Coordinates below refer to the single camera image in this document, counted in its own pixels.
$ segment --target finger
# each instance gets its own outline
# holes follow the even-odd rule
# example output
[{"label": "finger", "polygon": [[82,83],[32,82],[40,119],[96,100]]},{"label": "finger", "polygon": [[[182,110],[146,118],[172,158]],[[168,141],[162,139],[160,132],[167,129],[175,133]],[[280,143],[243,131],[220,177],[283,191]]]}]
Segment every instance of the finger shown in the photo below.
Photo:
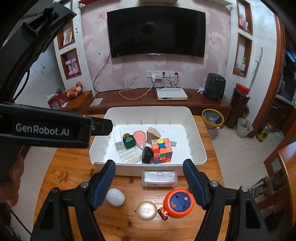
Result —
[{"label": "finger", "polygon": [[14,207],[17,202],[18,202],[18,199],[19,199],[19,195],[18,193],[16,193],[13,197],[9,198],[6,200],[6,203],[11,206],[11,207]]},{"label": "finger", "polygon": [[8,174],[13,181],[17,181],[24,173],[24,160],[19,154],[16,161],[10,167]]},{"label": "finger", "polygon": [[7,182],[0,184],[0,195],[4,199],[9,199],[16,195],[20,189],[20,179],[17,181],[8,180]]}]

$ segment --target black flat screen tv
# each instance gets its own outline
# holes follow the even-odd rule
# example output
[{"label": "black flat screen tv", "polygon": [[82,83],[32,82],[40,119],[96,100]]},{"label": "black flat screen tv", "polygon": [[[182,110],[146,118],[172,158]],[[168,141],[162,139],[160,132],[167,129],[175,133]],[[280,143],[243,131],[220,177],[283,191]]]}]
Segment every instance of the black flat screen tv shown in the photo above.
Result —
[{"label": "black flat screen tv", "polygon": [[111,56],[180,54],[204,57],[205,13],[147,6],[107,13]]}]

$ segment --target dark green air fryer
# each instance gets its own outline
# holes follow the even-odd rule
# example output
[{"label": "dark green air fryer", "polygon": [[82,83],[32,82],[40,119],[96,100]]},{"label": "dark green air fryer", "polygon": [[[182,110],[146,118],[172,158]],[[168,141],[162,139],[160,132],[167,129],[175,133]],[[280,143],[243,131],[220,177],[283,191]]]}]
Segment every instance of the dark green air fryer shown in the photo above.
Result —
[{"label": "dark green air fryer", "polygon": [[226,81],[224,77],[218,74],[209,73],[205,82],[204,94],[212,100],[222,100],[224,95]]}]

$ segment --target screw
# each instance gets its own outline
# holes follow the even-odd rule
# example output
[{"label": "screw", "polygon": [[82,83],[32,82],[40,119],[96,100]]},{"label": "screw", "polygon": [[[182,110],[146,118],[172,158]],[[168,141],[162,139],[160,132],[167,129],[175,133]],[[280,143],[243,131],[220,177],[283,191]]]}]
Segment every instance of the screw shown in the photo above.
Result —
[{"label": "screw", "polygon": [[246,186],[241,186],[241,190],[242,190],[243,192],[247,192],[249,189],[248,189]]},{"label": "screw", "polygon": [[88,182],[83,182],[83,183],[80,184],[80,186],[82,188],[87,188],[89,186],[89,183]]},{"label": "screw", "polygon": [[218,182],[216,182],[216,181],[211,181],[210,184],[211,184],[212,187],[217,187],[218,186]]},{"label": "screw", "polygon": [[53,188],[53,189],[52,189],[52,193],[57,193],[58,190],[59,190],[58,188]]}]

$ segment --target rubik's cube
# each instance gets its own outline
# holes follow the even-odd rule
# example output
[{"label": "rubik's cube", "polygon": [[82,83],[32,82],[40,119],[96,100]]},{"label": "rubik's cube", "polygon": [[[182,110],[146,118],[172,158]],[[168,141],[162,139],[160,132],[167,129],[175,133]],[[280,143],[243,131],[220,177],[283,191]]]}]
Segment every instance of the rubik's cube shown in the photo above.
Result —
[{"label": "rubik's cube", "polygon": [[154,164],[169,162],[172,159],[173,150],[168,138],[151,140]]}]

